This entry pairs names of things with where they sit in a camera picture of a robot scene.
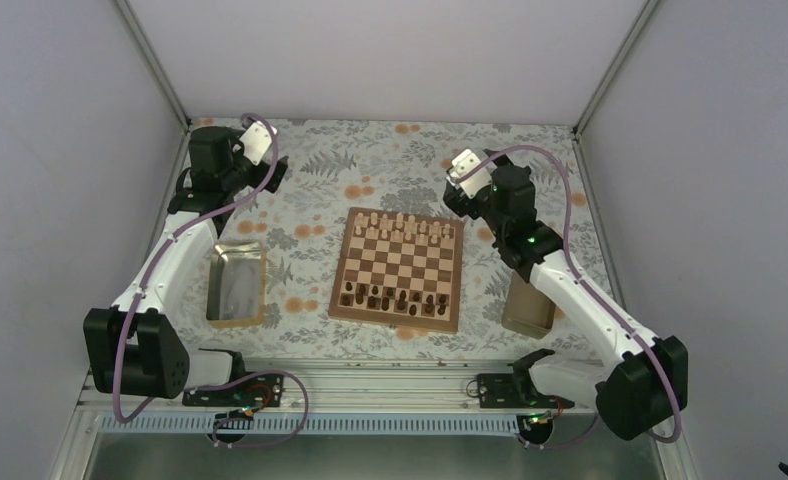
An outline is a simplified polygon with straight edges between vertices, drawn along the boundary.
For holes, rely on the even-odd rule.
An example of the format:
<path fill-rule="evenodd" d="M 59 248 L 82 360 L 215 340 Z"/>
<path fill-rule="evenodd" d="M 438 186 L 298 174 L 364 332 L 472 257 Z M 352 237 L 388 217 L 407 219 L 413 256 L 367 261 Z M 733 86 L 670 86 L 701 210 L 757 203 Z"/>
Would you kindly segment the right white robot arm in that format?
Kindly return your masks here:
<path fill-rule="evenodd" d="M 577 265 L 569 232 L 539 220 L 531 170 L 512 163 L 513 151 L 481 160 L 463 150 L 447 169 L 444 203 L 487 224 L 503 263 L 577 325 L 602 363 L 536 351 L 523 358 L 525 371 L 511 382 L 514 399 L 535 407 L 549 395 L 562 397 L 595 410 L 623 440 L 647 434 L 676 442 L 688 403 L 686 346 L 641 325 Z"/>

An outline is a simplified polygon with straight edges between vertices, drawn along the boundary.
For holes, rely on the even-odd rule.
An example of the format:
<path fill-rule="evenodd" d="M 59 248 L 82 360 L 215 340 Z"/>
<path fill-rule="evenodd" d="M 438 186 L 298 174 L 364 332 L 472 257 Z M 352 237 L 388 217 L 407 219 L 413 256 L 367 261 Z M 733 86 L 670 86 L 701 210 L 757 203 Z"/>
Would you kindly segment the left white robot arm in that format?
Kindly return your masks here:
<path fill-rule="evenodd" d="M 107 394 L 172 399 L 208 386 L 225 405 L 240 402 L 248 377 L 231 354 L 195 349 L 173 327 L 184 290 L 216 244 L 244 189 L 275 192 L 287 170 L 276 129 L 255 121 L 244 129 L 208 126 L 192 132 L 189 167 L 177 179 L 161 237 L 126 290 L 91 309 L 83 332 L 95 388 Z"/>

